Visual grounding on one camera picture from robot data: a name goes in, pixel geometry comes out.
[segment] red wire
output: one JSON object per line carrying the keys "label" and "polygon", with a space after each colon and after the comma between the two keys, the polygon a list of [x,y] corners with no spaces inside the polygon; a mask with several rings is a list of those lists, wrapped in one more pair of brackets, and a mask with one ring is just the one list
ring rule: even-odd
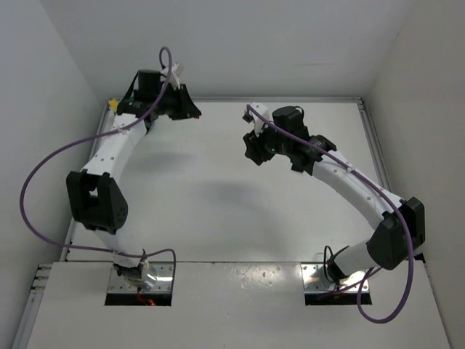
{"label": "red wire", "polygon": [[140,290],[137,291],[137,299],[145,305],[155,305],[155,302],[153,302],[152,300],[144,300],[140,295]]}
{"label": "red wire", "polygon": [[145,305],[148,305],[147,302],[145,302],[145,300],[142,297],[140,297],[140,291],[137,291],[137,299]]}

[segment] robotic arm segment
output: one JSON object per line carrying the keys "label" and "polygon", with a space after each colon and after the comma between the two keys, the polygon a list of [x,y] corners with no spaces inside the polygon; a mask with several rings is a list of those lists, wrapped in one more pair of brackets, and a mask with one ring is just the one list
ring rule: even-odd
{"label": "robotic arm segment", "polygon": [[[329,153],[352,168],[352,165],[346,160],[341,151],[330,151]],[[350,172],[351,170],[347,171],[333,159],[324,155],[322,156],[322,161],[315,162],[313,167],[313,177],[332,187],[353,207],[357,208],[370,226],[376,229],[378,224],[384,219],[383,214],[385,212],[391,213],[392,208],[382,197],[368,188],[367,185],[356,176],[351,175]],[[399,208],[402,204],[402,198],[387,190],[384,191],[391,201],[396,204],[396,207]]]}
{"label": "robotic arm segment", "polygon": [[[267,111],[266,107],[259,103],[252,103],[252,108],[259,109],[260,115],[264,115],[263,111]],[[305,171],[331,186],[375,229],[375,233],[368,241],[347,246],[330,258],[327,263],[330,281],[339,284],[342,279],[362,269],[379,266],[391,270],[397,267],[408,256],[408,250],[402,225],[393,213],[392,207],[357,176],[351,174],[352,165],[330,140],[321,135],[309,135],[303,123],[304,114],[301,108],[294,106],[279,108],[272,113],[272,117],[277,127],[337,157],[347,164],[349,169],[343,168],[318,149],[302,145],[267,127],[265,123],[258,124],[261,132],[254,130],[244,136],[246,157],[255,164],[261,165],[271,160],[275,154],[287,156],[291,160],[293,171]],[[255,116],[249,115],[248,111],[243,119],[247,122],[254,121],[257,127]],[[425,239],[423,204],[416,198],[405,201],[385,189],[382,190],[405,218],[411,232],[413,248],[417,249]]]}
{"label": "robotic arm segment", "polygon": [[[118,274],[143,287],[147,261],[142,248],[136,243],[132,232],[124,229],[128,205],[118,182],[121,173],[137,143],[163,114],[170,119],[197,119],[201,112],[194,105],[184,84],[179,82],[182,66],[176,63],[167,78],[168,68],[163,71],[138,71],[124,98],[118,104],[112,125],[113,135],[108,135],[94,157],[80,172],[70,172],[66,178],[68,197],[73,218],[88,230],[93,230],[107,248],[116,253],[113,264]],[[133,124],[151,107],[161,93],[161,77],[169,79],[170,85],[153,112],[144,122]],[[138,88],[134,84],[138,79]]]}

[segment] black joint module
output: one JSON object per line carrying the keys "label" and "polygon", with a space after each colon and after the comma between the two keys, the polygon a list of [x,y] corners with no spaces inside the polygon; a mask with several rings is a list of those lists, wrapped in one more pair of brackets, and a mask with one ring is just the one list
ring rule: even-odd
{"label": "black joint module", "polygon": [[[399,211],[407,223],[415,250],[425,241],[424,205],[417,198],[411,198]],[[407,258],[405,232],[395,213],[384,214],[384,220],[367,242],[367,250],[371,258],[387,270],[394,269]]]}
{"label": "black joint module", "polygon": [[[161,93],[163,85],[161,77],[162,74],[159,71],[138,71],[124,98],[118,104],[117,114],[130,113],[135,114],[137,118],[142,117]],[[134,89],[136,79],[138,79],[138,89]],[[147,130],[151,128],[158,116],[165,114],[171,120],[198,119],[202,115],[190,98],[185,84],[181,84],[179,89],[168,84],[156,108],[145,119]]]}
{"label": "black joint module", "polygon": [[126,222],[128,204],[108,173],[70,172],[66,188],[73,218],[86,229],[114,234]]}
{"label": "black joint module", "polygon": [[[273,122],[277,127],[284,129],[292,135],[306,140],[325,151],[335,151],[336,146],[322,135],[310,136],[308,128],[304,125],[304,111],[300,107],[286,106],[272,112]],[[243,119],[252,122],[253,117],[246,114]],[[255,164],[261,165],[269,161],[275,154],[287,156],[292,163],[292,171],[313,174],[315,162],[322,161],[320,151],[302,145],[301,143],[276,132],[268,127],[256,136],[252,131],[244,136],[246,144],[246,157]]]}
{"label": "black joint module", "polygon": [[242,119],[245,120],[247,124],[250,124],[254,120],[254,117],[248,113],[245,113]]}

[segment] cable connector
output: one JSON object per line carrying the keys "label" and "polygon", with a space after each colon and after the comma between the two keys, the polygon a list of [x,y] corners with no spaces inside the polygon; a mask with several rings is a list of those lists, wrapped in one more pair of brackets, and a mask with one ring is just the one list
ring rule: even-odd
{"label": "cable connector", "polygon": [[[174,89],[180,89],[181,88],[181,81],[179,80],[179,76],[183,72],[184,67],[182,66],[181,63],[176,62],[171,66],[171,76],[169,79],[169,83],[173,86]],[[168,74],[168,67],[163,68],[161,73],[164,76],[167,76]]]}
{"label": "cable connector", "polygon": [[121,133],[122,135],[125,135],[126,133],[128,133],[128,129],[124,129],[121,126],[116,127],[116,131],[118,131],[118,133]]}
{"label": "cable connector", "polygon": [[267,125],[263,120],[257,117],[254,113],[250,113],[248,107],[252,107],[261,117],[265,118],[267,121],[270,120],[270,111],[268,108],[261,103],[251,103],[247,106],[244,111],[244,116],[242,117],[247,123],[254,123],[255,135],[258,137],[267,128]]}

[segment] black bracket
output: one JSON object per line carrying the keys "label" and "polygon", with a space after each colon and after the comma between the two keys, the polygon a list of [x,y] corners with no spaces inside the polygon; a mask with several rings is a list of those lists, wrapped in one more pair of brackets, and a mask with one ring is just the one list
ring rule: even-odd
{"label": "black bracket", "polygon": [[115,234],[126,222],[128,204],[108,173],[70,172],[66,188],[73,218],[86,229]]}
{"label": "black bracket", "polygon": [[[118,115],[122,113],[134,114],[137,118],[140,118],[159,96],[162,86],[161,77],[162,74],[159,71],[138,71],[123,99],[118,104],[116,113]],[[136,80],[138,80],[139,84],[138,89],[134,88]],[[165,114],[171,120],[198,119],[202,115],[190,98],[185,84],[181,84],[179,89],[174,89],[170,84],[167,86],[155,110],[144,120],[147,131],[158,116]]]}
{"label": "black bracket", "polygon": [[[419,248],[425,241],[424,205],[413,197],[404,202],[399,211],[407,222],[413,249]],[[394,212],[384,213],[384,220],[379,223],[366,246],[376,264],[387,270],[394,269],[407,258],[405,233]]]}

